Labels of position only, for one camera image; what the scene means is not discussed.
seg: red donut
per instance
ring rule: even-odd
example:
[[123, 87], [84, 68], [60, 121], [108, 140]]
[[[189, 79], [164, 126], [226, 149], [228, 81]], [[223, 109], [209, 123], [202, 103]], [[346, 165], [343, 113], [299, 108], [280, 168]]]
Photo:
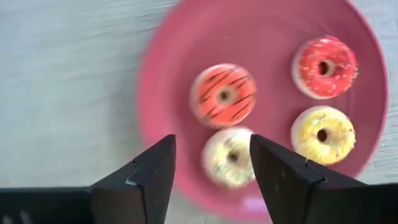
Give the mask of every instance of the red donut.
[[328, 99], [345, 92], [358, 74], [353, 51], [326, 35], [301, 47], [292, 63], [293, 81], [311, 98]]

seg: white surface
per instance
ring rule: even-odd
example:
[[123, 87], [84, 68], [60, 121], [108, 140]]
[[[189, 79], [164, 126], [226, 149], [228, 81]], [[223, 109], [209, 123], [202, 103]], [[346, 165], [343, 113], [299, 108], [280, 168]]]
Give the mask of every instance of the white surface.
[[[88, 185], [142, 150], [137, 69], [174, 4], [0, 0], [1, 187]], [[398, 1], [355, 4], [381, 41], [391, 88], [384, 137], [360, 179], [398, 182]], [[240, 222], [208, 216], [174, 194], [167, 223]]]

